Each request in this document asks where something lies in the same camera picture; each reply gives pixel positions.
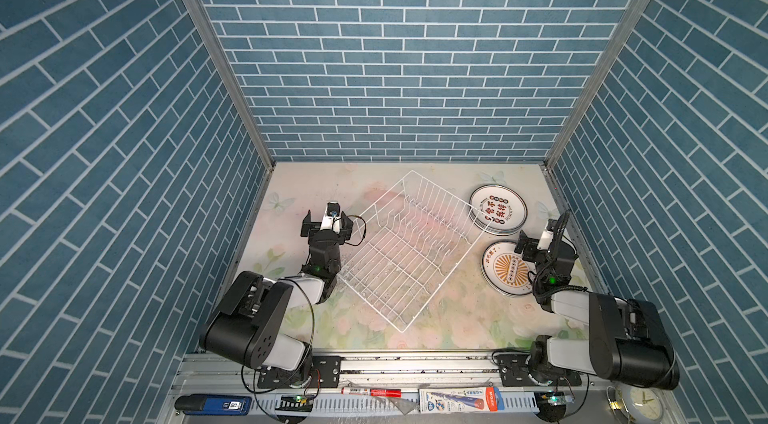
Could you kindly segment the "white wire dish rack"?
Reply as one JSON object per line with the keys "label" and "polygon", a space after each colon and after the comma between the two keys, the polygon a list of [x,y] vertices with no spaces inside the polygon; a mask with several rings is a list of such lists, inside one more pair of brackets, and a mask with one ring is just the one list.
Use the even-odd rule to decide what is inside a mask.
{"label": "white wire dish rack", "polygon": [[488,226],[480,209],[411,170],[360,213],[340,280],[397,331],[426,309]]}

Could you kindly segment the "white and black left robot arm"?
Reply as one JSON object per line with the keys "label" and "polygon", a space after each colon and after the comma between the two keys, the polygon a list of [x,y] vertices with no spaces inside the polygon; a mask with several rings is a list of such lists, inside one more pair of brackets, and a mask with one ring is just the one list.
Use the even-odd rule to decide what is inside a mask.
{"label": "white and black left robot arm", "polygon": [[299,274],[277,280],[243,271],[211,313],[200,347],[244,367],[286,371],[300,380],[311,368],[312,345],[280,332],[286,312],[325,302],[342,268],[340,247],[354,230],[352,219],[329,202],[322,220],[304,217],[300,235],[308,241],[308,259]]}

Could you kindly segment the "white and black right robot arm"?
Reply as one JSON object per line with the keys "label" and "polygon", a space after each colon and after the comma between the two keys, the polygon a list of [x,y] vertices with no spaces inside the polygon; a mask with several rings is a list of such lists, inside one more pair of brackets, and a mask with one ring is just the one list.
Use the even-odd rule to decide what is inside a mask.
{"label": "white and black right robot arm", "polygon": [[515,252],[535,266],[529,281],[541,308],[588,330],[585,339],[537,337],[527,361],[532,380],[549,385],[581,373],[640,388],[678,386],[677,355],[655,304],[572,285],[576,251],[550,231],[539,239],[520,233]]}

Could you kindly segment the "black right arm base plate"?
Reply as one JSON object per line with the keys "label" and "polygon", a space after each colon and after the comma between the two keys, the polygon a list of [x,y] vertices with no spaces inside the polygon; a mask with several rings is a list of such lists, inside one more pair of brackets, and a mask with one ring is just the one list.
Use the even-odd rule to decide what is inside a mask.
{"label": "black right arm base plate", "polygon": [[531,356],[526,353],[495,353],[491,356],[491,362],[497,366],[502,385],[505,387],[564,385],[568,388],[583,383],[579,372],[552,366],[544,360],[533,362]]}

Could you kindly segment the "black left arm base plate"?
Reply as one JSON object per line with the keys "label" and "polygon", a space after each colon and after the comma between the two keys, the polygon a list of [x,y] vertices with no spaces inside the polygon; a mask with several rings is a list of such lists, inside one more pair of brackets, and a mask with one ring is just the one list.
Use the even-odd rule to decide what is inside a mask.
{"label": "black left arm base plate", "polygon": [[313,355],[305,358],[296,370],[276,366],[262,368],[257,386],[259,390],[294,388],[331,388],[338,386],[342,357],[339,355]]}

